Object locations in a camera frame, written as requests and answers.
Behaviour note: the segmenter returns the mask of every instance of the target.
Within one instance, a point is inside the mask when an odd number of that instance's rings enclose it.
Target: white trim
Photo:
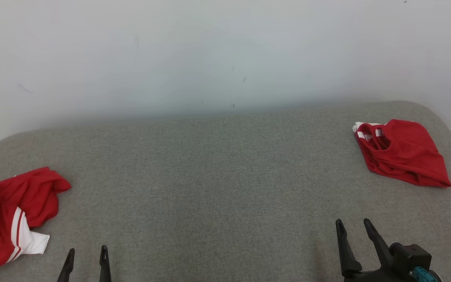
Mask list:
[[[23,213],[22,210],[19,207],[17,207],[15,213],[13,214],[13,221],[11,222],[11,243],[13,243],[15,248],[11,256],[9,256],[7,262],[12,261],[19,250],[17,243],[18,238],[16,237],[16,234],[18,232],[18,229],[20,228],[18,226],[18,220],[20,219],[22,213]]]

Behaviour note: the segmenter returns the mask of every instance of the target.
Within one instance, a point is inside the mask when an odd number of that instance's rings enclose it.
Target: red cloth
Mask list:
[[[67,180],[49,168],[0,181],[0,265],[45,251],[50,236],[29,228],[55,217],[57,193],[68,189]]]
[[[355,133],[368,169],[419,186],[451,187],[443,156],[428,131],[413,121],[363,123]]]

